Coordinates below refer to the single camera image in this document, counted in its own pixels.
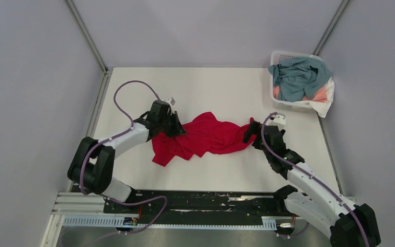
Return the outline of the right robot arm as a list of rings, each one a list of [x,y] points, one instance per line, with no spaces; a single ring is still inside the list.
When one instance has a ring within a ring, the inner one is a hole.
[[[366,203],[337,193],[317,176],[304,158],[288,149],[284,130],[252,121],[243,141],[255,140],[274,172],[291,184],[278,189],[273,208],[280,215],[293,213],[321,231],[332,246],[378,246],[382,240],[374,210]]]

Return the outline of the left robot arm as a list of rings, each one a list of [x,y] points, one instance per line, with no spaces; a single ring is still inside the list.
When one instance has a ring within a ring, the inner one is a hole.
[[[117,157],[131,148],[144,144],[159,134],[167,137],[185,135],[175,101],[155,100],[149,111],[133,120],[129,130],[104,140],[85,137],[80,142],[67,172],[67,177],[83,186],[86,193],[95,193],[117,201],[124,213],[131,213],[137,200],[131,195],[133,188],[113,177]]]

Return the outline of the red t-shirt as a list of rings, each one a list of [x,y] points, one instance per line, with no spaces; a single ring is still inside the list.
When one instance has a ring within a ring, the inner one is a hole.
[[[244,142],[244,134],[254,121],[239,126],[228,121],[219,121],[212,112],[205,112],[193,121],[184,124],[185,135],[168,137],[160,133],[152,139],[154,157],[152,162],[167,166],[174,157],[190,160],[193,156],[202,157],[206,153],[230,154],[249,147],[256,139],[253,134]]]

